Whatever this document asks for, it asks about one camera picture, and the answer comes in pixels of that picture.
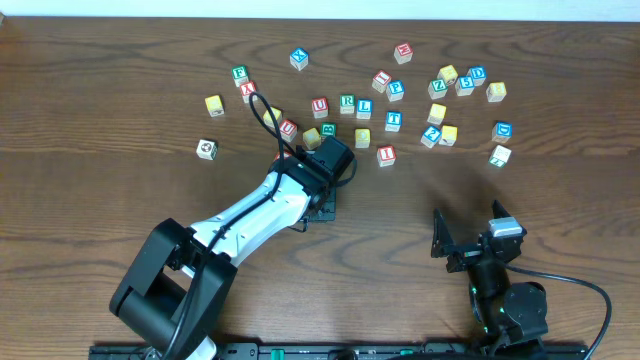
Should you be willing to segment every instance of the toy block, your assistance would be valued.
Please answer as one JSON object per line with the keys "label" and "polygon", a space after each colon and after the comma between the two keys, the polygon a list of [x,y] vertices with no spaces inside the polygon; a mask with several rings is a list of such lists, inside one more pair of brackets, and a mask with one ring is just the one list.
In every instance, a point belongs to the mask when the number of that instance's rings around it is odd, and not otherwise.
{"label": "toy block", "polygon": [[329,115],[329,103],[327,98],[318,98],[311,100],[311,110],[313,110],[313,117],[321,119]]}
{"label": "toy block", "polygon": [[444,114],[446,113],[446,106],[440,104],[431,104],[431,110],[429,110],[429,117],[427,118],[427,122],[430,122],[434,125],[440,125],[442,124]]}
{"label": "toy block", "polygon": [[[271,107],[271,111],[273,111],[273,116],[276,117],[275,122],[276,124],[280,123],[280,120],[282,120],[282,111],[274,108],[273,106]],[[271,119],[271,114],[269,114],[269,110],[265,110],[264,115],[262,115],[262,120],[264,120],[264,123],[267,124],[268,127],[275,127],[273,125],[273,121]]]}
{"label": "toy block", "polygon": [[298,125],[294,124],[291,120],[285,119],[280,124],[280,135],[284,141],[292,142],[296,135],[298,135]]}
{"label": "toy block", "polygon": [[469,76],[460,76],[458,81],[456,81],[456,94],[458,96],[467,96],[471,95],[473,92],[473,79]]}
{"label": "toy block", "polygon": [[458,128],[455,126],[443,126],[442,127],[442,136],[440,137],[440,142],[438,144],[444,146],[453,146],[456,143],[456,139],[458,138]]}
{"label": "toy block", "polygon": [[218,153],[218,146],[215,141],[200,140],[198,147],[196,148],[196,154],[198,157],[207,160],[213,160]]}
{"label": "toy block", "polygon": [[511,131],[511,124],[498,122],[496,126],[493,127],[491,140],[504,144],[511,139]]}
{"label": "toy block", "polygon": [[487,100],[489,102],[502,101],[507,96],[507,88],[504,83],[491,83],[487,88]]}
{"label": "toy block", "polygon": [[509,156],[511,156],[511,150],[502,145],[498,145],[495,149],[493,149],[493,152],[491,153],[489,164],[495,165],[497,167],[503,167],[507,163],[507,161],[509,161]]}
{"label": "toy block", "polygon": [[224,115],[224,107],[222,106],[220,95],[208,97],[204,99],[204,102],[207,104],[207,110],[209,110],[209,115],[211,115],[211,117]]}
{"label": "toy block", "polygon": [[402,85],[402,81],[392,81],[387,85],[387,97],[389,98],[389,101],[400,100],[403,96],[404,86]]}
{"label": "toy block", "polygon": [[396,152],[393,146],[384,146],[378,149],[378,165],[380,167],[393,165],[396,162]]}
{"label": "toy block", "polygon": [[236,83],[236,87],[249,82],[249,72],[244,65],[231,69],[231,75],[233,76],[233,81]]}
{"label": "toy block", "polygon": [[422,134],[422,138],[420,139],[420,142],[425,144],[429,149],[431,149],[435,146],[435,144],[438,143],[438,140],[440,140],[441,135],[442,135],[442,132],[440,132],[440,130],[438,130],[437,127],[429,126],[427,131],[425,131],[424,134]]}
{"label": "toy block", "polygon": [[340,114],[353,114],[356,112],[355,95],[340,95]]}
{"label": "toy block", "polygon": [[249,95],[256,90],[256,84],[253,81],[240,85],[240,93],[242,93],[242,100],[245,104],[249,103]]}
{"label": "toy block", "polygon": [[294,68],[300,71],[309,64],[309,54],[307,54],[306,51],[302,50],[302,48],[297,48],[291,53],[289,61]]}
{"label": "toy block", "polygon": [[402,113],[396,111],[387,111],[387,122],[384,126],[384,131],[400,131],[402,126]]}
{"label": "toy block", "polygon": [[487,79],[487,73],[484,71],[483,66],[476,66],[469,69],[467,76],[471,76],[474,86],[480,86],[484,84]]}
{"label": "toy block", "polygon": [[447,94],[447,83],[444,80],[433,80],[429,83],[429,97],[431,100],[440,99]]}
{"label": "toy block", "polygon": [[[291,154],[290,154],[287,150],[285,150],[285,151],[284,151],[284,159],[286,160],[286,159],[287,159],[288,157],[290,157],[290,156],[291,156]],[[273,158],[273,162],[275,162],[275,161],[276,161],[276,160],[278,160],[278,159],[280,159],[280,151],[278,151],[278,152],[276,153],[276,157],[274,157],[274,158]]]}
{"label": "toy block", "polygon": [[391,75],[380,70],[380,72],[373,77],[373,84],[371,84],[371,86],[374,89],[378,90],[379,93],[382,94],[390,82],[391,82]]}
{"label": "toy block", "polygon": [[447,86],[451,86],[456,82],[456,79],[458,79],[458,72],[453,65],[447,65],[438,72],[438,79],[444,80]]}
{"label": "toy block", "polygon": [[360,99],[358,100],[358,110],[356,111],[356,119],[371,119],[373,112],[373,101]]}
{"label": "toy block", "polygon": [[327,136],[336,136],[336,124],[322,123],[322,126],[320,127],[320,137],[322,138],[322,141],[324,141]]}
{"label": "toy block", "polygon": [[318,130],[316,128],[311,128],[302,133],[302,141],[307,145],[309,150],[313,150],[320,146],[322,139],[320,138],[320,134],[318,134]]}
{"label": "toy block", "polygon": [[369,129],[356,129],[356,149],[365,149],[371,142],[371,131]]}
{"label": "toy block", "polygon": [[413,56],[413,49],[409,46],[409,43],[396,46],[396,50],[393,52],[393,57],[396,58],[398,64],[404,64],[411,61]]}

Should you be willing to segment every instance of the cable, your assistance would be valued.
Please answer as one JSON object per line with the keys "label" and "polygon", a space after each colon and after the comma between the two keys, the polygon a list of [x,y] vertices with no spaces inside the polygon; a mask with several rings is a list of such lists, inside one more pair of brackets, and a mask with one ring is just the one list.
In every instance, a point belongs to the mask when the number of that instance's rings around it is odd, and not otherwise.
{"label": "cable", "polygon": [[[271,119],[274,123],[275,133],[272,132],[267,127],[267,125],[264,123],[264,120],[262,120],[260,115],[258,115],[258,112],[256,111],[253,105],[254,96],[258,97],[262,101],[264,106],[267,108],[269,115],[271,115]],[[273,185],[273,189],[271,189],[271,191],[265,197],[263,197],[262,199],[260,199],[259,201],[257,201],[256,203],[254,203],[244,211],[242,211],[240,214],[236,215],[234,218],[229,220],[226,224],[220,226],[218,231],[215,233],[215,235],[209,242],[209,245],[207,245],[207,248],[204,250],[204,253],[202,254],[202,259],[200,261],[200,264],[198,265],[198,268],[196,269],[193,275],[193,279],[191,280],[191,284],[189,285],[189,290],[187,290],[187,294],[185,295],[184,306],[182,307],[182,311],[180,312],[178,323],[176,324],[176,328],[173,331],[173,335],[171,336],[171,341],[169,341],[169,346],[167,347],[167,350],[164,352],[162,356],[162,360],[169,360],[173,356],[173,351],[176,346],[176,340],[178,339],[178,337],[180,336],[180,333],[182,332],[185,320],[187,319],[189,310],[191,309],[191,304],[193,303],[193,296],[198,290],[198,288],[200,287],[200,279],[202,278],[202,273],[204,273],[204,268],[209,262],[209,257],[211,256],[211,252],[215,244],[218,242],[218,240],[220,240],[220,238],[222,238],[222,236],[224,236],[224,234],[227,232],[227,230],[231,228],[231,226],[233,226],[233,224],[235,224],[240,219],[245,217],[247,214],[257,209],[259,206],[261,206],[268,200],[273,199],[273,196],[276,194],[276,192],[278,191],[278,188],[280,187],[280,181],[282,180],[282,172],[284,171],[284,144],[286,144],[282,140],[282,134],[280,133],[280,126],[276,121],[276,117],[273,114],[273,111],[271,110],[271,106],[262,95],[258,94],[257,92],[252,92],[249,95],[249,105],[251,106],[251,111],[253,112],[253,115],[256,117],[256,119],[258,119],[258,122],[262,125],[262,127],[264,127],[271,135],[273,135],[278,140],[278,151],[280,153],[280,159],[278,161],[279,166],[278,166],[276,181]],[[292,154],[295,153],[291,149],[291,146],[289,146],[289,144],[286,144],[286,145],[291,150]]]}
{"label": "cable", "polygon": [[611,305],[611,299],[609,298],[609,295],[607,294],[607,292],[604,291],[602,288],[600,288],[598,285],[590,283],[588,281],[561,276],[561,275],[548,274],[548,273],[543,273],[543,272],[538,272],[533,270],[520,269],[515,266],[511,266],[504,263],[502,263],[502,265],[504,266],[505,269],[511,270],[513,272],[517,272],[520,274],[537,276],[545,279],[566,281],[572,284],[582,285],[582,286],[588,287],[589,289],[595,290],[600,295],[602,295],[602,297],[604,298],[604,302],[607,305],[607,312],[604,316],[604,322],[602,323],[602,327],[600,328],[600,332],[598,333],[598,336],[596,336],[596,339],[593,341],[593,344],[591,344],[591,346],[589,347],[589,351],[587,351],[587,354],[583,358],[583,360],[588,360],[591,357],[591,355],[593,355],[593,353],[596,351],[596,348],[598,347],[598,345],[600,345],[602,338],[604,338],[604,335],[606,334],[607,329],[609,328],[609,323],[611,322],[611,312],[613,310],[613,306]]}

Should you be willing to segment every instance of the wood grain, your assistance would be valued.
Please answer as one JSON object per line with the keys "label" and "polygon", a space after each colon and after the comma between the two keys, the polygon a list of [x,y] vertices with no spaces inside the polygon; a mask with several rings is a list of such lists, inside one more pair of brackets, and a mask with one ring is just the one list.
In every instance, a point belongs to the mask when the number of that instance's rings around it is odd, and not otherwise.
{"label": "wood grain", "polygon": [[[393,46],[413,60],[397,65]],[[288,54],[311,63],[297,72]],[[327,96],[338,137],[368,126],[358,174],[338,194],[338,220],[281,232],[240,268],[218,330],[263,341],[423,341],[474,325],[465,274],[429,257],[440,207],[459,241],[486,228],[500,199],[529,230],[526,268],[594,281],[614,316],[596,359],[637,358],[640,342],[640,26],[527,22],[260,21],[9,18],[0,29],[0,358],[86,358],[96,342],[139,341],[108,301],[148,232],[187,225],[233,204],[263,179],[273,138],[252,118],[230,69],[302,131]],[[459,127],[451,149],[419,143],[428,81],[453,64],[484,65],[508,95],[442,101]],[[390,104],[378,69],[403,80]],[[374,100],[370,121],[341,117],[341,93]],[[208,117],[204,98],[223,96]],[[387,110],[400,133],[384,132]],[[515,128],[512,159],[487,164],[491,129]],[[200,138],[218,158],[198,159]],[[393,144],[379,168],[375,148]],[[529,280],[513,275],[514,281]],[[590,343],[604,316],[597,294],[541,281],[548,340]]]}

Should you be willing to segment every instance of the white block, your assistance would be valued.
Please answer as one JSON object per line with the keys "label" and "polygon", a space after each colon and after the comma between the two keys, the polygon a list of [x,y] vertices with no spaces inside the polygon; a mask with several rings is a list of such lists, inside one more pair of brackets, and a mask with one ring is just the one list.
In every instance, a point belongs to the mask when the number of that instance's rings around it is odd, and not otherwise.
{"label": "white block", "polygon": [[200,140],[196,148],[196,154],[202,159],[213,160],[218,153],[215,141]]}
{"label": "white block", "polygon": [[503,167],[507,163],[507,161],[509,161],[509,156],[511,156],[511,150],[502,145],[498,145],[495,149],[493,149],[493,152],[491,153],[489,164],[495,165],[497,167]]}

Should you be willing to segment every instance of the white wall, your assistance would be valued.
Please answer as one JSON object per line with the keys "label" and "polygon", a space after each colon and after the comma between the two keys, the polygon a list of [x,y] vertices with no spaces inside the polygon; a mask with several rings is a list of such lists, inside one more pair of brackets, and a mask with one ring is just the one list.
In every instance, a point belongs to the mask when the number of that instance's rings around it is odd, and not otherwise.
{"label": "white wall", "polygon": [[8,16],[640,21],[640,0],[2,0]]}

